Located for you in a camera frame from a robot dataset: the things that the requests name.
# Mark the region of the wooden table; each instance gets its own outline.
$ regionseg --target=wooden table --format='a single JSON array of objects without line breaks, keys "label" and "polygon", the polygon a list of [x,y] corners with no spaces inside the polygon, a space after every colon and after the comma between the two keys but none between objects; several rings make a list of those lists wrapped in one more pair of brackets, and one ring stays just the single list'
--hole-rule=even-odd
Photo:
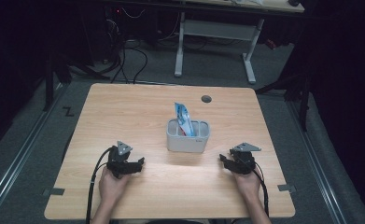
[{"label": "wooden table", "polygon": [[[209,95],[212,102],[202,102]],[[169,151],[166,125],[175,118],[174,102],[185,104],[192,119],[204,119],[211,135],[204,153]],[[45,211],[49,219],[83,219],[91,174],[101,154],[120,140],[133,147],[129,161],[145,157],[133,175],[113,218],[248,217],[230,171],[219,154],[243,142],[260,147],[253,155],[264,172],[271,217],[292,217],[294,205],[260,110],[248,88],[94,84],[83,107]],[[98,173],[92,212],[99,204]]]}]

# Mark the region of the white desk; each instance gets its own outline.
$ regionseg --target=white desk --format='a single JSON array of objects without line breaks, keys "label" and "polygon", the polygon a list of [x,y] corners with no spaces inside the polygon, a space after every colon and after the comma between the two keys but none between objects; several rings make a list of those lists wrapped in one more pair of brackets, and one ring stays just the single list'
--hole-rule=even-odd
[{"label": "white desk", "polygon": [[[236,1],[238,3],[237,6],[233,5],[232,1],[224,1],[224,0],[186,0],[186,1],[184,0],[182,3],[186,4],[186,2],[215,4],[227,7],[252,7],[263,10],[277,10],[290,13],[304,12],[304,8],[302,7],[302,5],[293,7],[288,3],[287,0],[263,0],[262,6],[248,1],[240,1],[241,3],[238,3],[239,1]],[[256,79],[252,69],[251,57],[257,44],[263,23],[264,23],[263,19],[260,19],[256,26],[186,20],[185,13],[181,13],[181,22],[179,28],[179,45],[178,45],[178,51],[176,53],[176,62],[175,62],[175,76],[176,77],[182,76],[183,56],[184,56],[183,54],[184,35],[202,35],[202,36],[250,41],[250,45],[248,46],[247,52],[244,53],[242,57],[244,65],[246,67],[246,75],[248,77],[248,82],[250,84],[255,84]]]}]

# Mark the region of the forearm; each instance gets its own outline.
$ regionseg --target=forearm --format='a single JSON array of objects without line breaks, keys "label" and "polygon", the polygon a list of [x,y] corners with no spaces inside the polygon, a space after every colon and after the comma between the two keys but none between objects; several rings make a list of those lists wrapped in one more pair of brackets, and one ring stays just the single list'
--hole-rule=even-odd
[{"label": "forearm", "polygon": [[107,224],[113,211],[113,204],[107,202],[101,202],[97,208],[94,218],[91,224]]},{"label": "forearm", "polygon": [[257,196],[244,196],[246,206],[248,208],[249,216],[251,217],[253,224],[268,224],[272,223],[264,212],[263,205]]}]

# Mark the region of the translucent plastic container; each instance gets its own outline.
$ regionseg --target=translucent plastic container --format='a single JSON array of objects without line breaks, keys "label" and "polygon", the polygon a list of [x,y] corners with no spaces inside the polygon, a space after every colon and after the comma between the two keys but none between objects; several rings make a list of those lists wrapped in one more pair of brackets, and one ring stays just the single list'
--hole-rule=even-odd
[{"label": "translucent plastic container", "polygon": [[196,136],[185,136],[179,128],[176,119],[170,119],[167,123],[167,148],[171,151],[180,152],[204,152],[205,145],[210,134],[208,122],[192,120]]}]

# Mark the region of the black cable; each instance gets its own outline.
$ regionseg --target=black cable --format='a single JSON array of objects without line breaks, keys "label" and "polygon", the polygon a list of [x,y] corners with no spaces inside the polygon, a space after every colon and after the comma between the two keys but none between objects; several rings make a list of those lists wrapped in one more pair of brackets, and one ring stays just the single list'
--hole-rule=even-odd
[{"label": "black cable", "polygon": [[141,40],[139,40],[139,39],[130,39],[130,40],[127,40],[126,41],[126,45],[127,45],[127,43],[133,43],[133,42],[138,42],[138,44],[136,44],[133,47],[128,47],[127,49],[137,49],[137,48],[141,47]]},{"label": "black cable", "polygon": [[178,27],[180,16],[181,16],[180,13],[178,13],[178,15],[176,16],[176,21],[175,21],[175,26],[174,26],[173,31],[169,35],[167,35],[166,37],[157,40],[157,42],[159,44],[162,45],[161,41],[163,41],[163,40],[167,40],[167,39],[171,39],[171,38],[179,36],[179,35],[175,35],[175,31],[176,31],[176,28]]},{"label": "black cable", "polygon": [[263,172],[261,171],[261,168],[260,168],[260,166],[258,164],[257,164],[257,166],[260,169],[261,176],[255,170],[252,170],[252,172],[258,177],[258,179],[260,180],[261,187],[263,188],[264,212],[267,214],[267,217],[268,217],[269,216],[269,194],[267,193],[267,187],[264,184],[264,175],[263,175]]},{"label": "black cable", "polygon": [[[105,73],[108,73],[108,72],[114,70],[115,68],[117,68],[120,65],[120,61],[121,61],[120,56],[117,56],[117,58],[115,59],[115,61],[109,67],[105,68],[104,70],[98,71],[96,73],[98,73],[100,75],[103,75]],[[75,69],[73,69],[71,67],[69,67],[69,71],[71,73],[75,74],[75,75],[78,75],[78,76],[86,76],[87,75],[87,73],[81,73],[78,70],[75,70]]]},{"label": "black cable", "polygon": [[186,46],[185,44],[184,44],[184,48],[185,49],[190,49],[190,50],[199,50],[199,49],[202,49],[202,48],[204,48],[206,45],[207,45],[207,43],[208,43],[208,38],[204,38],[204,43],[199,47],[199,48],[189,48],[188,46]]},{"label": "black cable", "polygon": [[176,38],[176,37],[177,37],[177,35],[176,36],[173,36],[173,37],[170,37],[170,38],[168,38],[166,40],[158,40],[157,43],[160,44],[160,45],[162,45],[162,46],[165,46],[165,47],[174,47],[174,46],[178,45],[178,43],[179,43],[178,41],[175,41],[174,44],[164,44],[162,42],[170,41],[170,40],[172,40],[173,38]]},{"label": "black cable", "polygon": [[116,77],[118,76],[119,72],[121,71],[122,74],[124,75],[124,79],[126,80],[126,84],[129,83],[129,79],[126,77],[126,75],[124,74],[124,63],[126,62],[126,50],[125,50],[125,43],[123,44],[123,62],[121,63],[120,69],[118,70],[118,72],[113,76],[112,80],[110,81],[110,83],[113,83],[116,79]]},{"label": "black cable", "polygon": [[109,151],[111,150],[111,147],[109,149],[107,149],[103,155],[101,155],[100,159],[98,160],[97,164],[95,165],[95,169],[94,169],[94,172],[92,173],[92,176],[91,176],[91,182],[90,182],[90,189],[89,189],[89,198],[88,198],[88,201],[87,201],[87,213],[86,213],[86,224],[90,224],[90,218],[91,218],[91,203],[92,203],[92,194],[94,192],[94,181],[95,181],[95,177],[96,177],[96,174],[97,174],[97,171],[98,169],[103,166],[104,164],[102,164],[100,166],[100,162],[101,160],[103,159],[104,155],[106,153],[108,153]]},{"label": "black cable", "polygon": [[101,74],[97,73],[96,71],[90,69],[89,67],[87,67],[85,64],[80,63],[78,61],[75,61],[71,58],[69,58],[66,55],[63,55],[61,53],[58,52],[53,52],[53,55],[56,55],[58,59],[60,59],[60,62],[63,62],[65,64],[73,64],[74,66],[76,66],[78,69],[82,70],[83,72],[87,73],[88,75],[92,76],[92,77],[96,77],[99,79],[109,79],[109,77],[104,77]]},{"label": "black cable", "polygon": [[222,42],[216,41],[216,39],[219,39],[219,38],[209,38],[208,43],[229,46],[229,45],[236,45],[236,44],[243,42],[242,40],[232,39],[232,40],[229,40],[230,42],[228,42],[228,43],[222,43]]},{"label": "black cable", "polygon": [[138,51],[140,53],[142,53],[145,56],[145,64],[144,66],[142,66],[142,68],[135,74],[135,76],[133,77],[133,84],[135,84],[136,78],[138,77],[138,75],[142,72],[142,70],[144,70],[144,68],[147,66],[147,55],[146,53],[144,53],[143,51],[139,50],[139,49],[130,49],[130,50],[135,50]]}]

